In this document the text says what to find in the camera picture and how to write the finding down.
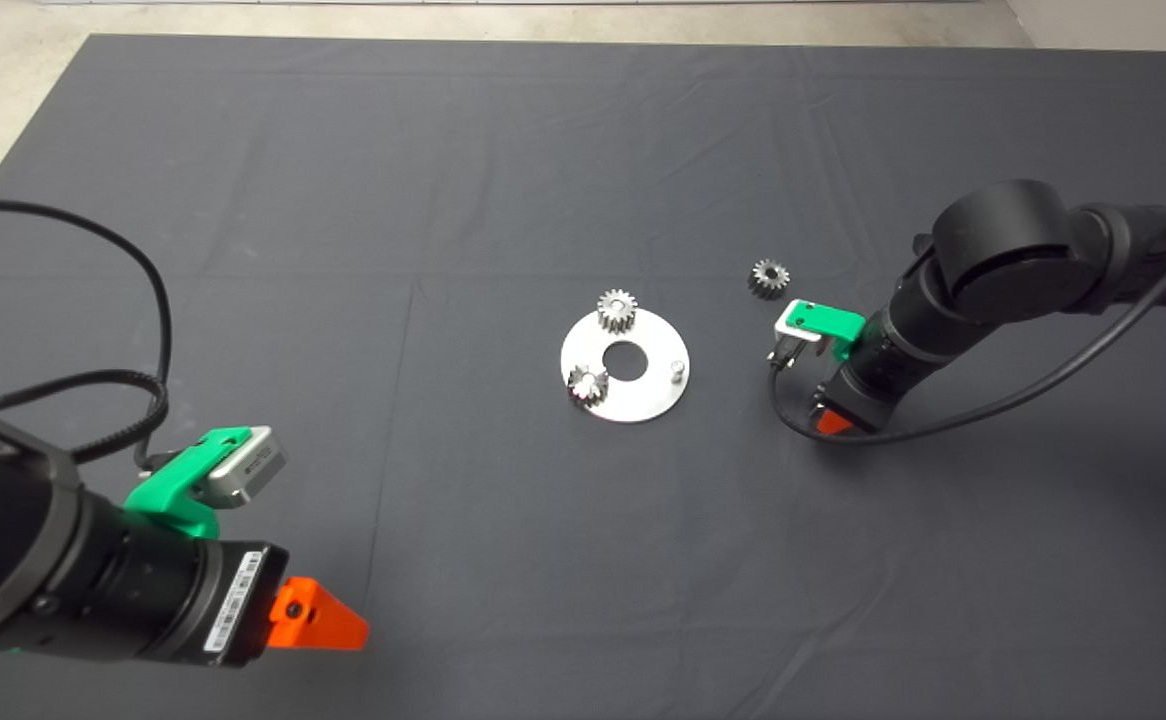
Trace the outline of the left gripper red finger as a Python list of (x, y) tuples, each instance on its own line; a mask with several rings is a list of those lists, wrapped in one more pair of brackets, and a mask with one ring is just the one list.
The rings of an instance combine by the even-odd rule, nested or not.
[(268, 611), (268, 650), (359, 651), (371, 624), (309, 576), (290, 576)]

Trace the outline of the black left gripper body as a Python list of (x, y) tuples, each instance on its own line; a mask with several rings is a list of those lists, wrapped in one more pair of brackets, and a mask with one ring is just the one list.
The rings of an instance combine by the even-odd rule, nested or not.
[(266, 541), (205, 541), (194, 600), (173, 630), (173, 660), (244, 667), (264, 653), (289, 551)]

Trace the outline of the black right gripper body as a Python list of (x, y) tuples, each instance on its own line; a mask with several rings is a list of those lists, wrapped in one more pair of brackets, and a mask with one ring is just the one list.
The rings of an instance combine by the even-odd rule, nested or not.
[(885, 389), (872, 387), (854, 373), (851, 368), (838, 368), (817, 387), (819, 401), (826, 410), (866, 433), (884, 429), (897, 410), (897, 397)]

